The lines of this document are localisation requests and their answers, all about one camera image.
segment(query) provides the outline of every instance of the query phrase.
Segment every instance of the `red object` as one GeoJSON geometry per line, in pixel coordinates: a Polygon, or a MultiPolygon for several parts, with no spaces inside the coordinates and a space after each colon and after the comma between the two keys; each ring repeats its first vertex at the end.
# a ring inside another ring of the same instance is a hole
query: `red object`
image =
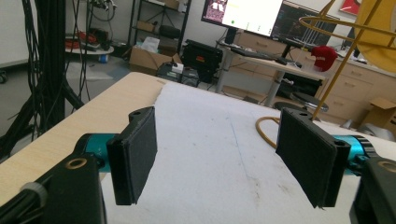
{"type": "Polygon", "coordinates": [[[317,57],[315,60],[315,67],[319,72],[326,72],[329,70],[337,58],[335,50],[327,46],[312,48],[311,55],[317,57]]]}
{"type": "Polygon", "coordinates": [[[344,11],[349,14],[358,15],[359,12],[359,1],[358,0],[345,0],[344,4],[340,8],[341,11],[344,11]]]}
{"type": "Polygon", "coordinates": [[[66,40],[64,46],[67,49],[79,49],[78,40],[66,40]]]}

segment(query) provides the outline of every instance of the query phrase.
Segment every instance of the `white table surface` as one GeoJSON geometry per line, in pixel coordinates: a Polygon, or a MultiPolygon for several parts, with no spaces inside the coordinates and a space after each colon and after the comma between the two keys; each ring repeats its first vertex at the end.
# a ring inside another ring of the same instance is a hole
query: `white table surface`
{"type": "MultiPolygon", "coordinates": [[[[148,183],[137,205],[120,207],[111,176],[104,179],[109,223],[350,223],[360,179],[345,175],[337,205],[314,209],[255,130],[259,117],[278,111],[174,83],[164,86],[155,107],[159,148],[148,183]]],[[[262,128],[276,139],[274,123],[262,128]]],[[[380,155],[396,159],[394,143],[374,142],[385,147],[380,155]]]]}

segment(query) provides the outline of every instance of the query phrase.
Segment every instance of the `floor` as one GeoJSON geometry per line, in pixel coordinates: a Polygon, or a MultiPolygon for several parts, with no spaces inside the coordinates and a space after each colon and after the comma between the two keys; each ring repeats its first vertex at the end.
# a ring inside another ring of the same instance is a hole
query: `floor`
{"type": "MultiPolygon", "coordinates": [[[[122,77],[130,73],[129,64],[121,58],[110,56],[107,63],[99,63],[97,56],[90,56],[87,61],[87,89],[81,92],[82,101],[89,102],[95,96],[106,90],[122,77]]],[[[67,70],[69,85],[78,93],[81,63],[77,55],[68,55],[70,64],[67,70]]],[[[4,69],[7,72],[7,82],[0,84],[0,136],[3,136],[18,115],[23,104],[30,96],[25,66],[4,69]]],[[[200,89],[215,91],[216,85],[200,83],[200,89]]],[[[73,106],[66,102],[65,114],[70,115],[73,106]]],[[[23,138],[13,149],[16,153],[31,142],[31,135],[23,138]]]]}

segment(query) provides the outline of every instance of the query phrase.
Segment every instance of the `drawer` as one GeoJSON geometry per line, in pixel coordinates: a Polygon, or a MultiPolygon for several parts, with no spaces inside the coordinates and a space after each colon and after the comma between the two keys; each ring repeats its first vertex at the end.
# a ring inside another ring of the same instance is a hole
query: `drawer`
{"type": "Polygon", "coordinates": [[[247,33],[242,33],[240,35],[238,45],[244,48],[262,50],[271,53],[281,53],[283,48],[286,47],[286,45],[275,40],[247,33]]]}
{"type": "Polygon", "coordinates": [[[222,91],[228,95],[231,96],[233,98],[237,98],[237,99],[244,99],[245,97],[250,97],[253,98],[259,102],[262,102],[265,100],[265,95],[257,93],[257,92],[252,92],[252,91],[247,91],[247,90],[241,90],[238,89],[236,87],[232,87],[232,86],[224,86],[222,91]]]}
{"type": "Polygon", "coordinates": [[[371,83],[340,76],[332,87],[331,94],[342,96],[355,102],[361,102],[365,100],[367,93],[372,87],[373,84],[371,83]]]}
{"type": "Polygon", "coordinates": [[[376,76],[378,76],[378,73],[375,71],[371,71],[351,63],[346,64],[343,71],[341,71],[341,74],[343,76],[356,78],[366,82],[374,82],[376,76]]]}
{"type": "Polygon", "coordinates": [[[267,93],[273,83],[270,77],[258,76],[248,71],[241,71],[241,69],[233,69],[223,75],[224,86],[231,86],[261,94],[267,93]]]}
{"type": "Polygon", "coordinates": [[[239,57],[233,57],[233,61],[231,62],[230,69],[239,68],[244,69],[250,72],[254,72],[257,68],[257,65],[254,63],[248,63],[247,61],[241,60],[239,57]]]}
{"type": "Polygon", "coordinates": [[[297,61],[302,64],[305,63],[314,64],[316,59],[315,56],[311,56],[311,52],[301,49],[292,49],[290,51],[290,54],[288,54],[286,58],[288,59],[292,58],[294,61],[297,61]]]}
{"type": "Polygon", "coordinates": [[[367,114],[365,104],[360,104],[346,98],[330,94],[325,103],[329,110],[325,113],[341,119],[353,119],[360,123],[367,114]]]}
{"type": "Polygon", "coordinates": [[[256,70],[254,70],[254,73],[262,74],[268,77],[274,77],[276,74],[276,69],[270,68],[268,66],[257,65],[256,70]]]}
{"type": "Polygon", "coordinates": [[[229,71],[253,77],[253,72],[252,71],[248,71],[246,69],[242,69],[242,68],[239,68],[239,67],[230,67],[229,71]]]}
{"type": "Polygon", "coordinates": [[[376,97],[384,97],[392,102],[396,102],[396,77],[389,77],[380,73],[376,74],[376,80],[372,90],[367,94],[367,101],[371,101],[376,97]]]}

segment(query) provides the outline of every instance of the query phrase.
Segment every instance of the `black metal frame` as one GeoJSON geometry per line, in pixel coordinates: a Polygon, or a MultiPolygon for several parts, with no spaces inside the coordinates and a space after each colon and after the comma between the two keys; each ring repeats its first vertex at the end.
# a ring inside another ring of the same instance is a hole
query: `black metal frame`
{"type": "Polygon", "coordinates": [[[32,88],[32,95],[22,106],[6,134],[0,137],[0,160],[10,156],[16,143],[26,133],[32,131],[29,122],[35,112],[33,102],[37,101],[38,97],[43,100],[44,110],[42,113],[47,116],[47,119],[39,127],[43,131],[64,119],[65,99],[74,108],[84,105],[68,85],[64,74],[65,0],[36,0],[35,7],[38,18],[38,53],[41,75],[36,86],[32,88]]]}
{"type": "MultiPolygon", "coordinates": [[[[190,13],[191,1],[192,1],[192,0],[188,0],[188,2],[187,2],[187,9],[186,9],[186,12],[184,13],[183,24],[182,24],[181,30],[180,30],[180,31],[181,31],[181,32],[180,32],[180,37],[178,38],[178,41],[177,41],[177,52],[180,52],[180,51],[181,51],[181,45],[182,45],[183,38],[184,38],[184,31],[186,30],[187,20],[188,20],[189,13],[190,13]]],[[[157,16],[163,14],[160,24],[163,23],[163,18],[164,18],[164,16],[166,16],[166,18],[170,21],[170,23],[172,24],[172,26],[175,27],[175,25],[172,23],[171,19],[169,18],[168,14],[167,14],[167,10],[175,10],[175,9],[170,8],[170,7],[167,7],[167,6],[161,6],[161,5],[158,5],[158,4],[155,4],[155,3],[150,3],[150,2],[147,1],[147,0],[140,0],[140,1],[138,1],[138,3],[139,3],[139,7],[138,7],[138,11],[137,11],[137,19],[138,19],[138,20],[140,19],[140,12],[141,12],[143,3],[148,3],[148,4],[155,5],[155,6],[157,6],[157,7],[161,7],[162,10],[161,10],[159,13],[157,13],[156,15],[152,16],[151,18],[149,18],[147,21],[150,21],[150,20],[152,20],[153,18],[155,18],[155,17],[157,17],[157,16]]],[[[136,43],[136,39],[137,39],[137,29],[136,29],[136,32],[134,33],[134,44],[136,43]]]]}

